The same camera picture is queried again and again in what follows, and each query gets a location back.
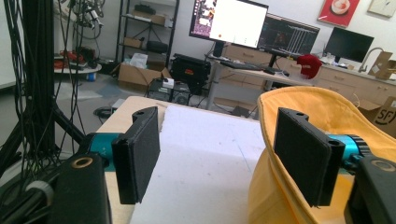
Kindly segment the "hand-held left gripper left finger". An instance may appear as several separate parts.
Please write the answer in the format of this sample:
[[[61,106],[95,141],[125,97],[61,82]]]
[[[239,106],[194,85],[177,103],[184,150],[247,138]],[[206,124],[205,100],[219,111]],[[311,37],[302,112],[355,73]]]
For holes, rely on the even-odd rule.
[[[158,107],[132,114],[130,128],[112,141],[121,204],[141,203],[161,152]]]

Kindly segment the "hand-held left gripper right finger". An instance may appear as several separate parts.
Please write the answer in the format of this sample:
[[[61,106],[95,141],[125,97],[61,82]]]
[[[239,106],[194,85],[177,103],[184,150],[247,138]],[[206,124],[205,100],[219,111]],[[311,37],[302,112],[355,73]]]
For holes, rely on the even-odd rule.
[[[274,150],[310,206],[331,204],[346,145],[299,111],[280,107]]]

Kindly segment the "yellow fabric basket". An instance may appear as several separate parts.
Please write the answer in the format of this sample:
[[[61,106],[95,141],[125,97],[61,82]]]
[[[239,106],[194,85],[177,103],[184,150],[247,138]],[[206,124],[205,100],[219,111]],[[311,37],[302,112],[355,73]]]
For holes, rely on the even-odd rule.
[[[352,181],[337,176],[331,204],[311,207],[273,150],[277,111],[286,107],[305,113],[322,131],[356,134],[377,157],[396,162],[396,138],[381,131],[337,92],[296,86],[268,91],[258,99],[265,149],[248,191],[248,224],[345,224],[344,210]]]

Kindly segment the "black computer tower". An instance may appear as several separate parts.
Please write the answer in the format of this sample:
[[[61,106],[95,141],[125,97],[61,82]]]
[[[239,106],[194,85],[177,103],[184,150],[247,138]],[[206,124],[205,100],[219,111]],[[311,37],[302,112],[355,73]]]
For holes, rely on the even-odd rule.
[[[148,85],[147,97],[179,105],[188,105],[191,98],[189,86],[172,78],[156,78]]]

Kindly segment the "open cardboard box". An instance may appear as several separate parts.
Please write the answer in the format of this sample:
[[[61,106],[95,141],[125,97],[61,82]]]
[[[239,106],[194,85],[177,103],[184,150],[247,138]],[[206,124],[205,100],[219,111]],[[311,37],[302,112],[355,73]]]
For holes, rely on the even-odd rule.
[[[171,77],[166,67],[152,70],[135,67],[128,63],[120,63],[112,73],[117,76],[121,88],[137,91],[145,91],[154,79]]]

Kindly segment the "wooden cabinet counter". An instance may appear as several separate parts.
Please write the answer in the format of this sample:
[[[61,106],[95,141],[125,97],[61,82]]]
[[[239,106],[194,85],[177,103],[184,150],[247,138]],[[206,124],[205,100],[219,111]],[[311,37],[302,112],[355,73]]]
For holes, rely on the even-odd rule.
[[[232,60],[263,65],[268,65],[273,59],[270,53],[235,45],[226,47],[222,55]],[[363,99],[382,105],[390,96],[396,97],[396,81],[377,79],[332,65],[322,65],[312,83],[336,91],[352,102]]]

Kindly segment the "printed cardboard box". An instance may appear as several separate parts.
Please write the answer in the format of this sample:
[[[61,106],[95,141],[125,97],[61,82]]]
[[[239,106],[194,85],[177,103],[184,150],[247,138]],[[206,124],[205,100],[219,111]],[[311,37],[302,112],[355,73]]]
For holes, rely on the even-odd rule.
[[[360,100],[358,109],[374,126],[396,138],[396,97],[390,96],[382,105]]]

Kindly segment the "red cap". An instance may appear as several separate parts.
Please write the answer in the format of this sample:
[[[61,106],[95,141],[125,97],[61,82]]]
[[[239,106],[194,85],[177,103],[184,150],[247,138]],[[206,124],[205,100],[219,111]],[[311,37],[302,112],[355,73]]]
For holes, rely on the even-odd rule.
[[[301,74],[307,76],[309,79],[314,78],[322,66],[321,60],[312,54],[305,54],[298,57],[297,64],[301,66]]]

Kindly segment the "black equipment case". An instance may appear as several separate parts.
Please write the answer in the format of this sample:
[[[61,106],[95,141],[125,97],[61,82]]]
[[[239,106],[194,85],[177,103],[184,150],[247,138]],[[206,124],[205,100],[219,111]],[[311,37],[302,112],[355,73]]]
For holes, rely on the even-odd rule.
[[[211,71],[211,63],[190,56],[175,53],[171,60],[170,74],[174,80],[186,83],[191,94],[202,93]]]

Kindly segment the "round white table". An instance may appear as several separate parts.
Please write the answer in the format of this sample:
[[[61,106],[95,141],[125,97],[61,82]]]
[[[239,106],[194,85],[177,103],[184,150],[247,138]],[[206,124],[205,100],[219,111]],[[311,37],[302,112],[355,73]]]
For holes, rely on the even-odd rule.
[[[95,67],[90,67],[87,63],[68,63],[66,58],[54,58],[54,72],[56,74],[90,74],[97,73],[101,69],[102,65],[99,63]]]

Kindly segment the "black keyboard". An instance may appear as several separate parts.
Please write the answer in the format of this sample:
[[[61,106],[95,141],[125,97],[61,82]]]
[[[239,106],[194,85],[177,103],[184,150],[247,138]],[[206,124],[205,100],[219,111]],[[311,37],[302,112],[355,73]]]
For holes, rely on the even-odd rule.
[[[240,70],[252,70],[252,71],[262,71],[262,68],[253,64],[246,63],[234,63],[230,61],[221,61],[221,65],[230,67],[232,69],[240,69]]]

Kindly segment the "dark wide monitor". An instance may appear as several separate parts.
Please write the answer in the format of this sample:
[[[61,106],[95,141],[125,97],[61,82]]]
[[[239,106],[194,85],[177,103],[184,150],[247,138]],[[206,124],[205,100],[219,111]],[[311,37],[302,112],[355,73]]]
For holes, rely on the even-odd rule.
[[[316,26],[268,13],[258,49],[293,56],[309,54],[320,29]]]

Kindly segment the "folded cardboard box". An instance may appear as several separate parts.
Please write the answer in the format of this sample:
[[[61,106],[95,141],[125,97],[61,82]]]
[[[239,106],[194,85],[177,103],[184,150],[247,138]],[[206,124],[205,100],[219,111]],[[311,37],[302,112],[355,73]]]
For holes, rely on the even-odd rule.
[[[392,60],[391,56],[392,52],[381,52],[369,70],[369,75],[388,80],[392,74],[396,73],[396,61]]]

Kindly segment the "small black monitor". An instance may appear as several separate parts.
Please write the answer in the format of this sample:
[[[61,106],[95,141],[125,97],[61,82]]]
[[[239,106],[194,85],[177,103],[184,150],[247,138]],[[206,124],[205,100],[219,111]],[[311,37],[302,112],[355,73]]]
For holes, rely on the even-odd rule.
[[[339,62],[341,58],[361,63],[371,47],[374,38],[334,27],[324,49]]]

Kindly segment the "black metal stand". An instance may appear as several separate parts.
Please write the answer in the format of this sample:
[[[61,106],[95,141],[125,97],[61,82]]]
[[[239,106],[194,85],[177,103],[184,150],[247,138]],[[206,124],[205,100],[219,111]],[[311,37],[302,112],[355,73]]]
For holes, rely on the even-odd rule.
[[[52,160],[60,151],[55,126],[74,141],[84,134],[57,106],[54,94],[53,0],[0,0],[5,7],[11,60],[16,78],[18,122],[0,147],[0,176],[18,159],[17,150],[33,161]]]

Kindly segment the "black metal shelf rack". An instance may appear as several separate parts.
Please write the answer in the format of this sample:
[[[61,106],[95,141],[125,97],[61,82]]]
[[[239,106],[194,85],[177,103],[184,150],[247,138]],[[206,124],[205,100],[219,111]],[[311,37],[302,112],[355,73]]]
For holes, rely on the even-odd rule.
[[[145,53],[169,64],[180,0],[120,0],[115,60]]]

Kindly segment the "red framed picture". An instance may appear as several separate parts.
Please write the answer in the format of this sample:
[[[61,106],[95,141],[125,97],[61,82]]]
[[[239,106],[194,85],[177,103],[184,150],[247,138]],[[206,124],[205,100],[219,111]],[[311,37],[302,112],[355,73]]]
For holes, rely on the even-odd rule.
[[[324,0],[318,20],[347,28],[360,0]]]

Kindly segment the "large bright monitor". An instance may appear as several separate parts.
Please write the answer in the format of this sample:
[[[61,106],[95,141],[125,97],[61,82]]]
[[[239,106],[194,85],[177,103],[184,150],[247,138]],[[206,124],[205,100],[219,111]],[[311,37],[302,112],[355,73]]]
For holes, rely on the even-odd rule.
[[[189,36],[255,49],[268,9],[251,0],[195,0]]]

